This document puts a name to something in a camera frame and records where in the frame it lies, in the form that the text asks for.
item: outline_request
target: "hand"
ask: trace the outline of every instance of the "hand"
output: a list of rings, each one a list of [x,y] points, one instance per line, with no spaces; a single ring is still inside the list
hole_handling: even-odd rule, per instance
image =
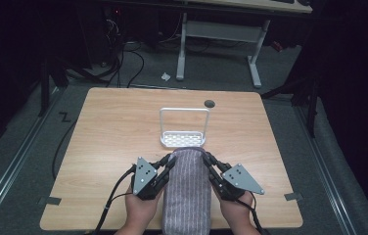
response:
[[[220,202],[221,213],[229,224],[234,235],[239,234],[254,234],[259,235],[259,232],[253,227],[251,223],[251,211],[246,207],[240,205],[237,202],[225,201],[220,198],[213,187],[215,196],[217,196]],[[239,198],[240,201],[251,205],[253,202],[253,196],[246,191],[245,194]]]
[[[116,235],[141,235],[144,233],[150,221],[157,212],[157,204],[160,200],[163,189],[157,194],[153,200],[143,201],[137,196],[131,194],[132,188],[129,186],[125,196],[126,204],[126,221],[125,224],[117,231]]]

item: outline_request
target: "white wire basket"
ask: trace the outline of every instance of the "white wire basket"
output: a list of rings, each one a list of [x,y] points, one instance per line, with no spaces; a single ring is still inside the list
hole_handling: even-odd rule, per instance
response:
[[[203,132],[197,130],[164,130],[163,114],[165,112],[203,112],[206,113]],[[206,142],[209,119],[208,109],[162,108],[160,109],[161,143],[166,148],[202,147]]]

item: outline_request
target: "table top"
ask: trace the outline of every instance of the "table top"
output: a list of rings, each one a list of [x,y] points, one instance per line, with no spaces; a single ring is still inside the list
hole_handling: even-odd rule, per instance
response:
[[[62,200],[58,206],[46,206],[41,228],[94,229],[115,183],[138,157],[155,162],[172,152],[160,141],[160,109],[204,108],[205,100],[212,100],[215,107],[210,109],[204,148],[224,163],[241,163],[265,190],[264,195],[256,195],[261,225],[300,227],[297,202],[284,197],[293,189],[257,93],[92,88],[50,194]],[[129,183],[127,177],[115,194],[124,193]],[[160,229],[161,218],[162,197],[148,228]],[[124,221],[124,200],[119,198],[112,203],[103,229],[118,229]],[[226,227],[212,195],[211,228]]]
[[[283,3],[272,0],[188,0],[189,2],[219,4],[232,7],[255,8],[262,10],[291,12],[291,13],[311,13],[310,6],[303,6],[295,0],[294,3]]]

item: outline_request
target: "small white object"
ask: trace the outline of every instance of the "small white object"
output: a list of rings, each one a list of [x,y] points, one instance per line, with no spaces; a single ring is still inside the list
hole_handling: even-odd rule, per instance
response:
[[[165,80],[165,81],[169,81],[170,78],[171,78],[171,76],[166,74],[166,72],[164,72],[163,75],[161,76],[161,79]]]

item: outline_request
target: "striped towel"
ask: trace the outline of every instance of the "striped towel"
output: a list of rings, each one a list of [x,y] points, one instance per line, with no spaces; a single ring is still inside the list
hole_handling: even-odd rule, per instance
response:
[[[211,185],[203,148],[179,148],[163,193],[164,235],[207,235],[210,230]]]

